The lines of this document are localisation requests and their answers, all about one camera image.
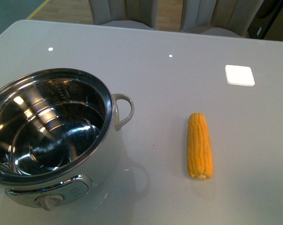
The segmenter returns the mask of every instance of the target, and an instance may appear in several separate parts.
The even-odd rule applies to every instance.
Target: stainless steel inner pot
[[[97,77],[74,69],[26,75],[0,90],[0,183],[67,173],[105,138],[113,98]]]

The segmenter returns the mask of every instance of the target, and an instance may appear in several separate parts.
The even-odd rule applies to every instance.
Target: white square
[[[251,68],[226,65],[227,82],[234,85],[254,86],[255,81]]]

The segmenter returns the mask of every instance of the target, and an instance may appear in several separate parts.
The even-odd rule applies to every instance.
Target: wooden floor
[[[183,0],[159,0],[156,29],[179,31]],[[88,0],[49,0],[31,19],[93,24]]]

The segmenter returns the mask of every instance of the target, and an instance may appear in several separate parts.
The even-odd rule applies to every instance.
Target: electric cooking pot
[[[117,100],[129,102],[119,120]],[[52,210],[98,186],[121,152],[134,105],[97,77],[57,68],[0,89],[0,185],[14,201]]]

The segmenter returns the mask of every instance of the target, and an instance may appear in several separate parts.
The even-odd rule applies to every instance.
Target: pot handle
[[[120,130],[127,122],[129,122],[132,119],[133,114],[134,114],[134,104],[133,104],[132,99],[129,96],[124,95],[124,94],[113,94],[112,98],[115,104],[115,123],[114,125],[115,125],[116,130]],[[125,119],[121,121],[119,121],[119,110],[118,110],[118,105],[117,105],[117,100],[119,99],[127,101],[131,106],[131,112]]]

